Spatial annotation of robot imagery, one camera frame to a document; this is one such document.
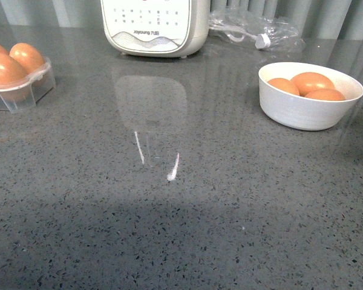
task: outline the plastic bag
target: plastic bag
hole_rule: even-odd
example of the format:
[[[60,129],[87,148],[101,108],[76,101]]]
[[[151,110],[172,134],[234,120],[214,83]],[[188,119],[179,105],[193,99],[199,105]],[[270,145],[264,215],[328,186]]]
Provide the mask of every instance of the plastic bag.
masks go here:
[[[267,19],[240,7],[214,10],[209,19],[210,35],[232,44],[265,51],[297,53],[305,48],[297,28],[286,18]]]

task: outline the white appliance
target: white appliance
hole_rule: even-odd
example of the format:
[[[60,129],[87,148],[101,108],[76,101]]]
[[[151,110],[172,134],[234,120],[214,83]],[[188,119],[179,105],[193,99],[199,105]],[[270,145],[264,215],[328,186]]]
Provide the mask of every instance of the white appliance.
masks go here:
[[[101,0],[110,44],[125,54],[186,57],[209,30],[210,0]]]

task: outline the gray quartz countertop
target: gray quartz countertop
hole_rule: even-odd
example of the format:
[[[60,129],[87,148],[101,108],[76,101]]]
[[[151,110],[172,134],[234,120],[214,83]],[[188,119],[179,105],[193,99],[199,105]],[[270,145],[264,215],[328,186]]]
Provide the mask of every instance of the gray quartz countertop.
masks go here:
[[[0,111],[0,289],[363,289],[363,98],[307,132],[258,95],[281,61],[363,84],[363,42],[290,54],[210,37],[152,59],[101,30],[0,27],[17,42],[57,86]]]

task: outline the clear plastic egg container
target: clear plastic egg container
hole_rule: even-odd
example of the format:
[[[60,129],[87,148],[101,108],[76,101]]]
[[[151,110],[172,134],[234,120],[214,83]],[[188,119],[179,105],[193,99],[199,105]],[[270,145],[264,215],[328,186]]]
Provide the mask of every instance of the clear plastic egg container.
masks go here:
[[[0,86],[0,111],[15,113],[32,108],[55,86],[51,61],[45,57],[45,64],[24,79]]]

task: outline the white bowl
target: white bowl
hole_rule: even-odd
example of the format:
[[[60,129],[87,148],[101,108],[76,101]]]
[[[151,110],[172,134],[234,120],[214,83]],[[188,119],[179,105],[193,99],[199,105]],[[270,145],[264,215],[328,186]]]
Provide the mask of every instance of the white bowl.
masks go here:
[[[299,97],[277,89],[267,82],[276,77],[291,79],[299,73],[314,72],[328,77],[343,93],[344,101],[322,101]],[[354,78],[334,69],[299,62],[277,62],[265,65],[258,72],[260,105],[271,119],[295,129],[317,131],[328,129],[363,96],[363,86]]]

